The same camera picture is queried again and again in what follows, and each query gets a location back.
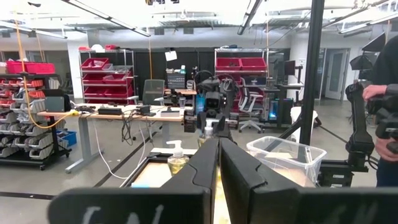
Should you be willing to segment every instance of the white bottle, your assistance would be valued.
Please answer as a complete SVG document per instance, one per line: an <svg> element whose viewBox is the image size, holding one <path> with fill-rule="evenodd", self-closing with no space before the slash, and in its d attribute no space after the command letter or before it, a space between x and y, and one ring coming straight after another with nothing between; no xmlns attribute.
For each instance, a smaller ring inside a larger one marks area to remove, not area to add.
<svg viewBox="0 0 398 224"><path fill-rule="evenodd" d="M184 153L183 153L182 147L181 147L181 140L168 141L166 143L175 145L173 155L167 159L167 164L169 165L169 169L172 173L172 176L174 176L189 161L189 157L184 156Z"/></svg>

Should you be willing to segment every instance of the clear plastic bin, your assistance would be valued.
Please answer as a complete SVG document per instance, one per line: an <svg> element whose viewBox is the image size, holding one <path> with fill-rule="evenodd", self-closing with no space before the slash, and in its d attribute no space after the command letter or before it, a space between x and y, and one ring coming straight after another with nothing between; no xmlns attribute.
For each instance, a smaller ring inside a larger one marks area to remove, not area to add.
<svg viewBox="0 0 398 224"><path fill-rule="evenodd" d="M248 153L303 187L314 187L326 151L266 136L246 144Z"/></svg>

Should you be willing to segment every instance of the office chair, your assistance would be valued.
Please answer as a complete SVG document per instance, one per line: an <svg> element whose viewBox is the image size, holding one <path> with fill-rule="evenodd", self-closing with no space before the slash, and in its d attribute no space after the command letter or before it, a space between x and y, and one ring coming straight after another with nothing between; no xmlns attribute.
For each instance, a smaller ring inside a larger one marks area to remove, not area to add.
<svg viewBox="0 0 398 224"><path fill-rule="evenodd" d="M239 100L239 111L247 113L249 120L239 122L239 124L243 124L239 128L239 132L242 132L245 127L254 127L258 130L258 133L261 133L261 123L253 121L252 116L260 115L263 112L263 106L260 103L256 103L256 100L261 100L263 96L258 93L251 93L247 87L242 87L242 92L243 95Z"/></svg>
<svg viewBox="0 0 398 224"><path fill-rule="evenodd" d="M142 104L143 105L160 105L164 106L164 80L145 80L144 91L142 92ZM134 104L138 104L138 96L132 96L128 98L129 100L134 100ZM152 125L155 123L151 121L145 121L146 128L148 129L148 134L150 137L150 141L153 142L152 139Z"/></svg>

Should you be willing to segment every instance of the paper sign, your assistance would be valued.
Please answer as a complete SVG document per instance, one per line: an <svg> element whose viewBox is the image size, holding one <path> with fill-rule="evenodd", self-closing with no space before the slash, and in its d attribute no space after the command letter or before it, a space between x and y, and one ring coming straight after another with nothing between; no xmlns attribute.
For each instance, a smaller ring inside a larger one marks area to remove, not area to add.
<svg viewBox="0 0 398 224"><path fill-rule="evenodd" d="M166 61L171 61L171 60L176 60L177 59L177 53L175 50L170 51L170 52L165 52L164 55L166 56Z"/></svg>

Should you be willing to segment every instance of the cardboard box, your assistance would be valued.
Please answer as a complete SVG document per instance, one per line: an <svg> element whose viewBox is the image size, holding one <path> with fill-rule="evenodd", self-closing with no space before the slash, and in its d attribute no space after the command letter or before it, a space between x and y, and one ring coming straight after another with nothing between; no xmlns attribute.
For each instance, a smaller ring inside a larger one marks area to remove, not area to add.
<svg viewBox="0 0 398 224"><path fill-rule="evenodd" d="M7 74L7 64L0 62L0 74Z"/></svg>

